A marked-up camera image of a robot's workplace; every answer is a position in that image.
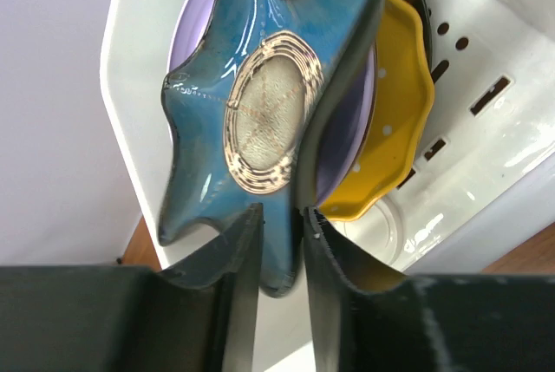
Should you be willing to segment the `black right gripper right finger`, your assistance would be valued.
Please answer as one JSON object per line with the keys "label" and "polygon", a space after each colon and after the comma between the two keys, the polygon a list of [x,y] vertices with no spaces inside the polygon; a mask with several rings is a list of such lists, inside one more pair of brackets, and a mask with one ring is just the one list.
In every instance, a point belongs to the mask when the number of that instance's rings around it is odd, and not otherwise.
{"label": "black right gripper right finger", "polygon": [[315,207],[304,209],[304,264],[316,369],[380,371],[370,298],[405,275],[339,233]]}

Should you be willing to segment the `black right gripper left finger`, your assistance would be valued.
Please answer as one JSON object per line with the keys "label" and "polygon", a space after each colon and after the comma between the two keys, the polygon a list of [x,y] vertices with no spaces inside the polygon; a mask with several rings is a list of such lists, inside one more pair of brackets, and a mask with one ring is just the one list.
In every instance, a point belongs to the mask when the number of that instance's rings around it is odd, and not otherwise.
{"label": "black right gripper left finger", "polygon": [[251,370],[263,238],[257,203],[161,272],[153,345],[159,370]]}

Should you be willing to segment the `lavender round plate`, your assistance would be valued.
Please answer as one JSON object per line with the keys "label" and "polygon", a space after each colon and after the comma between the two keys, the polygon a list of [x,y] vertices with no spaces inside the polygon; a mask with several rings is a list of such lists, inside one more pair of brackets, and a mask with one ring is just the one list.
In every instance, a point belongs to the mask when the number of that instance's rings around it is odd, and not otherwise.
{"label": "lavender round plate", "polygon": [[[181,65],[205,34],[215,0],[185,0],[173,32],[167,69]],[[339,187],[356,163],[372,121],[375,104],[376,49],[371,48],[362,72],[352,83],[330,121],[320,144],[317,162],[317,205]]]}

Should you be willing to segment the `dark blue square plate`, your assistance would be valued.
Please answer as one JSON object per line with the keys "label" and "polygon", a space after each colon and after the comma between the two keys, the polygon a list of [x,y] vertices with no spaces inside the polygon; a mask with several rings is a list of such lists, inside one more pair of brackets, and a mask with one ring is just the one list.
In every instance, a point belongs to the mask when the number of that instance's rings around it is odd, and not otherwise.
{"label": "dark blue square plate", "polygon": [[173,162],[157,237],[225,230],[264,210],[260,288],[296,282],[302,210],[317,198],[326,125],[363,70],[384,0],[215,0],[196,49],[165,77]]}

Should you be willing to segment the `white plastic bin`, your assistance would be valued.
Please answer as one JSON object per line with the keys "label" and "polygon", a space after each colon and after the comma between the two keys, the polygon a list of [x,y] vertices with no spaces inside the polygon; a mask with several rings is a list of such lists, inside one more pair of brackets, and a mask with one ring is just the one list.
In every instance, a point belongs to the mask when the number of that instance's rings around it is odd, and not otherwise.
{"label": "white plastic bin", "polygon": [[[160,88],[213,0],[111,0],[101,93],[140,209],[157,227],[171,135]],[[472,273],[554,220],[554,0],[425,0],[432,106],[407,179],[334,226],[400,271]]]}

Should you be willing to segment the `orange dotted scalloped plate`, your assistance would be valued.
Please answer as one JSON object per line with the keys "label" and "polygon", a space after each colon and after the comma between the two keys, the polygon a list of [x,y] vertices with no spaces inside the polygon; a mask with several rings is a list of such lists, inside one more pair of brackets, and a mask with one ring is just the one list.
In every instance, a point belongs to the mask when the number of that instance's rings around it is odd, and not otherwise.
{"label": "orange dotted scalloped plate", "polygon": [[332,221],[359,219],[408,176],[434,103],[423,25],[404,0],[385,0],[376,38],[373,118],[352,170],[320,206]]}

